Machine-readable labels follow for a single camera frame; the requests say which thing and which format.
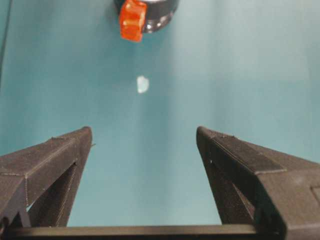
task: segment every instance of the teal background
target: teal background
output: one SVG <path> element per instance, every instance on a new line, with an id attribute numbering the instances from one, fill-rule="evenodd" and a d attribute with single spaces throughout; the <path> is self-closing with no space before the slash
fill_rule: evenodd
<path id="1" fill-rule="evenodd" d="M 318 0 L 181 0 L 136 44 L 111 0 L 13 0 L 0 155 L 88 125 L 70 226 L 219 224 L 196 128 L 320 162 L 319 23 Z"/>

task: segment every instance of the teal surface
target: teal surface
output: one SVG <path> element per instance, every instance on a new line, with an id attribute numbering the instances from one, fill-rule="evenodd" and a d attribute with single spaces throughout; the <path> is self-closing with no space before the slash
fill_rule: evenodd
<path id="1" fill-rule="evenodd" d="M 9 10 L 9 1 L 10 0 L 0 1 L 0 48 L 5 36 L 5 28 L 7 24 L 7 15 Z"/>
<path id="2" fill-rule="evenodd" d="M 0 1 L 0 86 L 1 86 L 1 76 L 2 76 L 1 66 L 4 58 L 4 51 L 5 51 L 6 26 L 8 21 L 9 3 L 10 3 L 10 0 Z"/>
<path id="3" fill-rule="evenodd" d="M 0 154 L 88 125 L 70 226 L 218 224 L 197 126 L 320 162 L 319 22 L 318 0 L 181 0 L 136 44 L 111 0 L 14 0 Z"/>

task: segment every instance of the small white object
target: small white object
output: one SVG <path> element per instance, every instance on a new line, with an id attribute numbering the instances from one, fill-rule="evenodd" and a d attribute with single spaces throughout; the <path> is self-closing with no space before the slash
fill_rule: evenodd
<path id="1" fill-rule="evenodd" d="M 143 94 L 149 89 L 149 79 L 144 76 L 138 76 L 136 78 L 136 86 L 139 94 Z"/>

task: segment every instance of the orange knob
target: orange knob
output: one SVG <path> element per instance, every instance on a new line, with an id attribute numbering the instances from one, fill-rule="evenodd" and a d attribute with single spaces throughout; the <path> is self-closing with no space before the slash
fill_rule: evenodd
<path id="1" fill-rule="evenodd" d="M 126 0 L 120 11 L 120 34 L 124 39 L 140 42 L 146 21 L 147 4 L 139 0 Z"/>

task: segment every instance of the orange cap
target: orange cap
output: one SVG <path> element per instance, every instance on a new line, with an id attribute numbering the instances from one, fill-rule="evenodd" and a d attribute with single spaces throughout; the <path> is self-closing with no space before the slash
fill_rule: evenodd
<path id="1" fill-rule="evenodd" d="M 140 42 L 146 21 L 147 4 L 139 0 L 126 0 L 120 12 L 120 34 L 124 39 Z"/>

